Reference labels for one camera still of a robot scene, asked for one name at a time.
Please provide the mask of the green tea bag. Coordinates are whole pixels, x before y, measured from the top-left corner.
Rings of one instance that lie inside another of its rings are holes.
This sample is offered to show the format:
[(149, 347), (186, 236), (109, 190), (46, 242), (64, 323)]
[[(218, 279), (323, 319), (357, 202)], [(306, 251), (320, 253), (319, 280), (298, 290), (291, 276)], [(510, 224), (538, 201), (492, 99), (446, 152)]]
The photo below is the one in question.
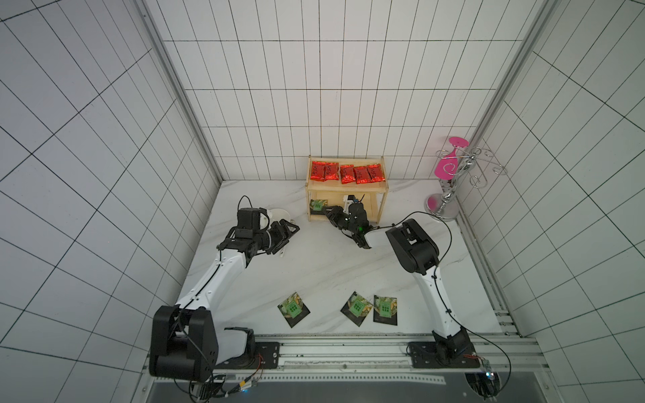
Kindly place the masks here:
[(344, 303), (340, 312), (354, 325), (360, 327), (373, 309), (373, 304), (357, 292), (353, 292)]
[(311, 312), (297, 292), (277, 306), (290, 328), (294, 328)]
[(398, 303), (396, 297), (374, 295), (374, 322), (396, 326)]
[(328, 208), (328, 202), (326, 199), (312, 199), (309, 204), (310, 214), (324, 216)]

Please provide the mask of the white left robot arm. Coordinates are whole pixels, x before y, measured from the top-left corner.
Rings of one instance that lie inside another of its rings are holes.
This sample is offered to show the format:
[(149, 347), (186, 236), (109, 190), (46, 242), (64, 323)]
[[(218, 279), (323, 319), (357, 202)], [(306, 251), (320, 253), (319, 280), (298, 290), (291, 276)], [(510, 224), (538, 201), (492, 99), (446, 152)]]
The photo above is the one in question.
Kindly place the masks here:
[(214, 314), (234, 281), (257, 255), (275, 255), (300, 230), (273, 218), (265, 208), (240, 208), (237, 225), (217, 246), (215, 259), (175, 305), (156, 311), (151, 329), (149, 373), (154, 377), (205, 383), (223, 364), (257, 360), (254, 331), (217, 327)]

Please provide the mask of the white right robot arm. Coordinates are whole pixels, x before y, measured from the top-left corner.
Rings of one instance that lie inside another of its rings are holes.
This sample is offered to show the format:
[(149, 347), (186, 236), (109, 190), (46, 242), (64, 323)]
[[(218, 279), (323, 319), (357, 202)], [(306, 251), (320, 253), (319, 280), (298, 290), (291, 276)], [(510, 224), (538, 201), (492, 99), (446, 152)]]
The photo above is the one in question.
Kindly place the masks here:
[(363, 204), (358, 201), (353, 201), (347, 208), (327, 207), (324, 211), (329, 222), (360, 248), (390, 248), (403, 270), (418, 282), (430, 314), (433, 342), (408, 344), (408, 354), (416, 359), (416, 366), (479, 368), (480, 360), (475, 356), (469, 330), (448, 306), (448, 292), (440, 272), (443, 255), (413, 215), (408, 214), (399, 223), (374, 227), (367, 219)]

